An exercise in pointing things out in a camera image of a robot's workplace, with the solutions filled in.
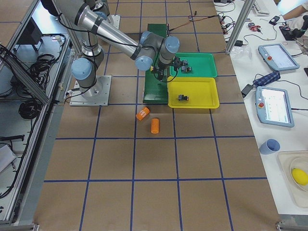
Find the orange bottle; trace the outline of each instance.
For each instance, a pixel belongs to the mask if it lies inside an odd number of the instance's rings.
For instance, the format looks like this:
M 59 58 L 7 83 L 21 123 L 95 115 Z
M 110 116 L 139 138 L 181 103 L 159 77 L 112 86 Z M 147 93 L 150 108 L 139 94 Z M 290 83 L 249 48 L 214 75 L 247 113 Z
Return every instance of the orange bottle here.
M 143 120 L 143 118 L 145 118 L 148 114 L 150 113 L 150 110 L 149 108 L 147 107 L 144 107 L 141 111 L 139 111 L 137 114 L 136 114 L 136 118 L 138 120 Z
M 151 120 L 151 133 L 152 134 L 159 133 L 159 119 L 157 118 Z

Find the screen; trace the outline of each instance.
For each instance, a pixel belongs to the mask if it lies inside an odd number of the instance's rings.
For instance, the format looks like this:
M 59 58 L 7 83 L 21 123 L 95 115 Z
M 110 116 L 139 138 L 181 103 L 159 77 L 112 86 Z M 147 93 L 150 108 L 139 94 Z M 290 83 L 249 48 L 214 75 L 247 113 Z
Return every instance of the screen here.
M 264 49 L 268 55 L 272 57 L 272 60 L 275 62 L 278 68 L 296 66 L 280 45 L 265 46 Z
M 262 89 L 266 109 L 266 120 L 290 123 L 284 91 Z

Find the tablet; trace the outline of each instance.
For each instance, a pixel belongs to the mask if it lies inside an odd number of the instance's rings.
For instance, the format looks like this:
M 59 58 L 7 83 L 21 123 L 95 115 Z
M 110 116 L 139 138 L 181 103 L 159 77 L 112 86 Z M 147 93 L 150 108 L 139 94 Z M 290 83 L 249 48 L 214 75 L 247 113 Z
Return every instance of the tablet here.
M 299 68 L 299 64 L 280 43 L 262 45 L 258 47 L 258 50 L 263 60 L 274 71 L 286 71 Z
M 294 127 L 290 101 L 286 90 L 257 87 L 256 107 L 261 123 Z

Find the metal base plate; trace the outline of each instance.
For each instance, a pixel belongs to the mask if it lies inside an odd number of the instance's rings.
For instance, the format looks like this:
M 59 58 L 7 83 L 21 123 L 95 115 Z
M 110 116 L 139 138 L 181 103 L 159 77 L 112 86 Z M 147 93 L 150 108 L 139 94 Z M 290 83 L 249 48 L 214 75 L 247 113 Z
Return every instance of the metal base plate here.
M 114 20 L 114 27 L 119 29 L 121 16 L 118 15 L 118 14 L 116 14 L 116 15 L 112 14 L 111 17 Z
M 96 78 L 103 85 L 102 92 L 91 99 L 86 99 L 82 95 L 79 95 L 81 93 L 80 91 L 74 91 L 73 98 L 71 98 L 71 102 L 69 103 L 71 106 L 108 106 L 112 76 L 97 76 Z M 74 88 L 79 88 L 77 81 Z

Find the green tray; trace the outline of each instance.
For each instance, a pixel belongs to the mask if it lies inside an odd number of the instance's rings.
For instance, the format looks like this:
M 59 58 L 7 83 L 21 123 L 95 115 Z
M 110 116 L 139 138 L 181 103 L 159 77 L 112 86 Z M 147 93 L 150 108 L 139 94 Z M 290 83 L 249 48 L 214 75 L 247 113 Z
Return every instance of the green tray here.
M 178 77 L 217 77 L 217 70 L 214 56 L 210 53 L 176 53 L 176 56 L 188 61 L 188 66 L 192 68 L 191 72 L 178 72 Z M 170 75 L 175 76 L 176 72 L 170 67 Z

